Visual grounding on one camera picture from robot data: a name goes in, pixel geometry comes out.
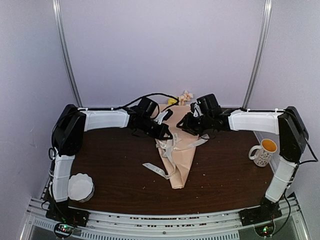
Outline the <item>white ribbon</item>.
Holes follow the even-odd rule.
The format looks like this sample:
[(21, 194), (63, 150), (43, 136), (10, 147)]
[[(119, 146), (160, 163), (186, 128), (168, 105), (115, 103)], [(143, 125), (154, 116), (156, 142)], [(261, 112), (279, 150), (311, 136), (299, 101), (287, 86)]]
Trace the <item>white ribbon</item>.
[(166, 180), (170, 179), (176, 172), (176, 164), (173, 160), (172, 157), (172, 152), (176, 152), (176, 151), (184, 151), (184, 150), (188, 150), (197, 146), (200, 146), (204, 143), (206, 143), (208, 140), (210, 139), (208, 134), (204, 134), (202, 136), (200, 136), (198, 138), (198, 140), (196, 140), (193, 143), (190, 143), (189, 145), (187, 145), (184, 148), (178, 148), (176, 145), (177, 143), (179, 143), (182, 139), (178, 137), (177, 133), (173, 134), (173, 139), (169, 139), (166, 141), (166, 143), (164, 143), (161, 140), (156, 140), (156, 147), (161, 149), (161, 156), (164, 158), (167, 158), (171, 164), (171, 166), (173, 167), (173, 170), (166, 174), (165, 171), (149, 162), (143, 163), (142, 165), (146, 168), (148, 168), (149, 170), (157, 173), (158, 175), (162, 176), (163, 178), (165, 178)]

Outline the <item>yellow fake flower stem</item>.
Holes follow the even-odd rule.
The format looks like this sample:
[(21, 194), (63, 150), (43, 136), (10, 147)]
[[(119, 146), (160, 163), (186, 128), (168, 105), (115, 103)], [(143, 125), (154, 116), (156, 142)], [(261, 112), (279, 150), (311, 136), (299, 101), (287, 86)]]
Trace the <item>yellow fake flower stem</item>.
[(169, 98), (167, 100), (168, 105), (175, 105), (178, 101), (175, 98)]

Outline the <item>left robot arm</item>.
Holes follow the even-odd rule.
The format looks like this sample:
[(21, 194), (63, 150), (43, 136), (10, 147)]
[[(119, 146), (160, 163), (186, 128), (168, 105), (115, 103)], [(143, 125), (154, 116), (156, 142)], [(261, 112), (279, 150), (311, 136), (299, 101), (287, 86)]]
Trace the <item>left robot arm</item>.
[(81, 150), (84, 133), (95, 129), (130, 128), (141, 130), (157, 140), (171, 140), (173, 135), (165, 124), (172, 115), (171, 109), (161, 111), (152, 118), (158, 104), (142, 97), (137, 105), (110, 108), (81, 108), (67, 104), (51, 135), (54, 170), (52, 179), (53, 199), (57, 202), (52, 213), (61, 222), (72, 218), (72, 211), (63, 203), (68, 200), (68, 184), (76, 154)]

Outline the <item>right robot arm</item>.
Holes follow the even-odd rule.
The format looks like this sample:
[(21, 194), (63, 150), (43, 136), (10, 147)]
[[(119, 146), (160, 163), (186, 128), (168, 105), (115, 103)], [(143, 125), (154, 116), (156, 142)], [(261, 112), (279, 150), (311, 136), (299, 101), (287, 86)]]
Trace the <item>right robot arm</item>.
[(280, 156), (277, 170), (264, 195), (268, 201), (256, 210), (256, 216), (261, 221), (268, 220), (276, 212), (273, 203), (280, 200), (285, 189), (292, 183), (301, 163), (301, 156), (309, 145), (309, 133), (296, 107), (273, 110), (222, 110), (212, 93), (192, 103), (190, 112), (176, 126), (194, 136), (201, 136), (206, 130), (266, 132), (278, 136), (278, 144), (264, 139), (260, 145), (251, 149), (258, 151), (257, 155), (249, 156), (252, 160), (268, 160), (268, 154), (275, 152)]

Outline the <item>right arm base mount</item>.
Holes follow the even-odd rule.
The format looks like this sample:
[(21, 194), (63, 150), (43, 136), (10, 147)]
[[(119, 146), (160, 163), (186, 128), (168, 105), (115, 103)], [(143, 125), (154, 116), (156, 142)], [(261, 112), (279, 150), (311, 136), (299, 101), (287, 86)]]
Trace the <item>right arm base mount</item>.
[(238, 214), (243, 227), (254, 225), (255, 233), (263, 238), (271, 237), (275, 233), (274, 220), (282, 216), (279, 202), (272, 202), (265, 196), (259, 206), (245, 208)]

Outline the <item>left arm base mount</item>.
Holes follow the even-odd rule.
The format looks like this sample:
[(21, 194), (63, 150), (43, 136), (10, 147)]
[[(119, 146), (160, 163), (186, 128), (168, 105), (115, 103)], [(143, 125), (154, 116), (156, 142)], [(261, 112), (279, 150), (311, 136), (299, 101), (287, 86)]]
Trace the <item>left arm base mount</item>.
[(69, 207), (68, 200), (56, 202), (50, 195), (44, 197), (44, 203), (48, 203), (45, 217), (56, 221), (53, 233), (58, 239), (69, 238), (76, 227), (86, 227), (90, 213)]

